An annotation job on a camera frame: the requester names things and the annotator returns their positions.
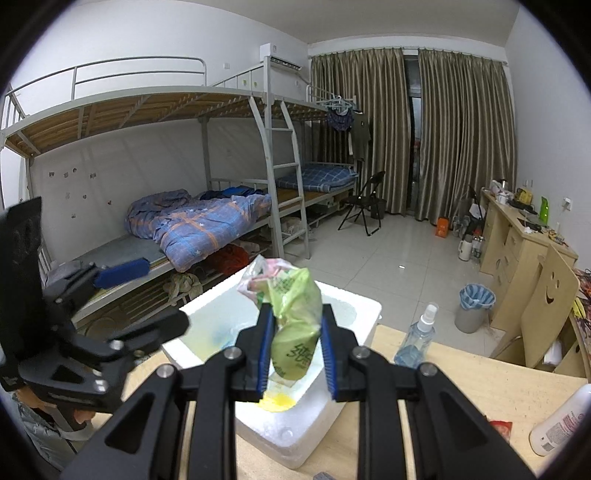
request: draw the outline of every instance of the curtain rod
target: curtain rod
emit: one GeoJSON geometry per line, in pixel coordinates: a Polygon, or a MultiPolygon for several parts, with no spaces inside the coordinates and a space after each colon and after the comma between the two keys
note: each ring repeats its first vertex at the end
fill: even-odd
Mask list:
{"type": "Polygon", "coordinates": [[[500,63],[502,63],[505,67],[509,66],[509,63],[506,60],[498,60],[498,59],[492,59],[490,57],[485,57],[483,55],[475,55],[473,53],[466,53],[465,51],[459,51],[459,50],[446,50],[444,48],[432,48],[432,47],[366,47],[366,48],[352,48],[350,50],[338,50],[338,51],[331,51],[331,52],[327,52],[327,53],[320,53],[318,55],[308,55],[309,59],[312,59],[314,57],[320,57],[322,55],[331,55],[332,53],[346,53],[348,51],[363,51],[363,50],[385,50],[386,48],[397,48],[399,50],[433,50],[433,51],[446,51],[449,53],[459,53],[461,55],[468,55],[471,57],[477,57],[479,59],[485,59],[485,60],[492,60],[492,61],[498,61],[500,63]]]}

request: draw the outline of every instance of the striped trash bag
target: striped trash bag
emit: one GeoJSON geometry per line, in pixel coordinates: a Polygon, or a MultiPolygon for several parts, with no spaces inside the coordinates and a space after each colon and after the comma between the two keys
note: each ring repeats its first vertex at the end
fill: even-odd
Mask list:
{"type": "Polygon", "coordinates": [[[464,310],[489,309],[495,300],[495,294],[478,283],[469,283],[460,290],[460,305],[464,310]]]}

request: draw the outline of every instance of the upper bunk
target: upper bunk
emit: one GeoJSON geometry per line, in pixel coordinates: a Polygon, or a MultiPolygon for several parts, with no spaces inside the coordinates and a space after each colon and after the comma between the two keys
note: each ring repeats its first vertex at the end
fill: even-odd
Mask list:
{"type": "MultiPolygon", "coordinates": [[[[32,80],[7,92],[3,100],[8,107],[2,109],[2,123],[0,124],[4,126],[2,136],[5,145],[10,150],[29,158],[83,138],[136,125],[192,118],[251,118],[253,112],[249,104],[249,98],[253,97],[255,99],[260,113],[263,113],[267,97],[266,91],[251,89],[253,86],[256,88],[257,85],[257,82],[253,81],[253,72],[258,69],[268,70],[268,68],[268,63],[261,63],[229,79],[208,86],[205,62],[196,57],[126,57],[73,66],[32,80]],[[200,69],[131,70],[80,79],[80,72],[87,67],[145,59],[193,60],[200,64],[200,69]],[[15,95],[17,92],[50,77],[68,72],[72,73],[72,94],[69,101],[44,109],[33,115],[24,116],[21,114],[22,108],[18,104],[15,95]],[[146,86],[112,90],[76,98],[76,88],[83,83],[97,82],[119,76],[157,73],[193,73],[202,77],[203,85],[146,86]],[[9,118],[11,115],[12,124],[10,124],[9,118]]],[[[269,75],[268,71],[264,72],[265,77],[269,78],[269,75]]],[[[272,99],[285,102],[292,120],[314,121],[324,119],[327,107],[322,102],[316,101],[316,97],[310,96],[309,92],[310,89],[308,89],[307,96],[311,101],[278,95],[274,95],[272,99]]],[[[272,115],[274,118],[282,118],[280,102],[275,101],[273,103],[272,115]]]]}

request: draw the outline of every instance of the styrofoam box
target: styrofoam box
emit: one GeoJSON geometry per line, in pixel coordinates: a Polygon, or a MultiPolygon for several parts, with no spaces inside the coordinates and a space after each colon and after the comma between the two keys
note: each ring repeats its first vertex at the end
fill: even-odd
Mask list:
{"type": "MultiPolygon", "coordinates": [[[[182,310],[191,325],[187,333],[163,345],[179,368],[201,365],[220,349],[233,345],[238,332],[256,324],[258,309],[236,285],[243,270],[213,287],[182,310]]],[[[324,303],[330,303],[339,326],[353,330],[360,345],[370,345],[382,306],[375,300],[317,282],[324,303]]],[[[336,420],[344,404],[331,400],[326,387],[320,342],[306,376],[293,387],[297,400],[281,413],[255,403],[236,403],[236,432],[288,468],[306,461],[336,420]]]]}

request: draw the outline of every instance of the green bottle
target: green bottle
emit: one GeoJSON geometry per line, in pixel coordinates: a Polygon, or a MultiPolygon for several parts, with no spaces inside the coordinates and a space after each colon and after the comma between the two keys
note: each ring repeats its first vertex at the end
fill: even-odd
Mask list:
{"type": "Polygon", "coordinates": [[[540,221],[548,225],[548,199],[545,197],[542,197],[542,205],[540,205],[540,221]]]}

